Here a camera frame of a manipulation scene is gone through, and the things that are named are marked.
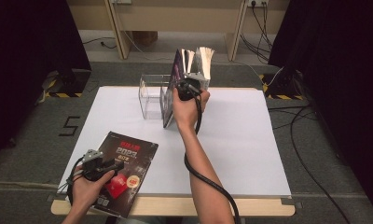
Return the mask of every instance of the clear plastic box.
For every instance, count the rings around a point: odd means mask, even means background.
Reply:
[[[141,75],[139,100],[144,119],[162,119],[160,92],[167,89],[170,75]]]

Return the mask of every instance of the hand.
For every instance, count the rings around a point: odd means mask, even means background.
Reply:
[[[206,104],[210,98],[210,93],[205,90],[201,90],[200,94],[200,105],[201,112],[204,112]],[[198,108],[196,107],[195,99],[188,101],[182,101],[178,97],[178,90],[173,89],[173,115],[174,119],[177,122],[178,128],[191,128],[193,127],[198,120]]]
[[[74,176],[73,207],[88,211],[97,200],[103,185],[114,176],[115,171],[109,171],[97,181],[89,181],[82,175]]]

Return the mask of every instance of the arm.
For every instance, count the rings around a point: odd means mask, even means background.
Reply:
[[[114,171],[109,171],[95,182],[91,182],[81,175],[75,176],[73,185],[73,206],[62,224],[80,223],[90,207],[97,200],[100,189],[113,175]]]
[[[203,91],[201,94],[202,111],[204,111],[209,97],[210,93],[208,91]],[[190,165],[202,175],[222,186],[200,144],[198,136],[195,134],[194,125],[198,117],[195,101],[193,99],[181,101],[178,98],[177,89],[173,91],[173,115],[184,141],[186,156]],[[190,186],[193,202],[201,223],[234,223],[228,199],[224,195],[194,175],[190,175]]]

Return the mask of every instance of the power strip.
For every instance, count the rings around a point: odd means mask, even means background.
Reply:
[[[263,7],[266,4],[266,7],[268,6],[269,0],[248,0],[248,7],[252,7],[253,1],[256,2],[256,7]]]

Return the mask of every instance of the book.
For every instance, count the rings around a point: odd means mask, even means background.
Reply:
[[[213,54],[214,50],[206,47],[198,47],[196,52],[189,49],[175,52],[167,90],[160,92],[163,128],[169,127],[173,120],[173,89],[178,82],[187,77],[197,79],[200,86],[208,90]]]
[[[123,161],[124,168],[104,185],[92,208],[111,216],[127,218],[158,146],[110,132],[98,151],[103,153],[103,161]]]

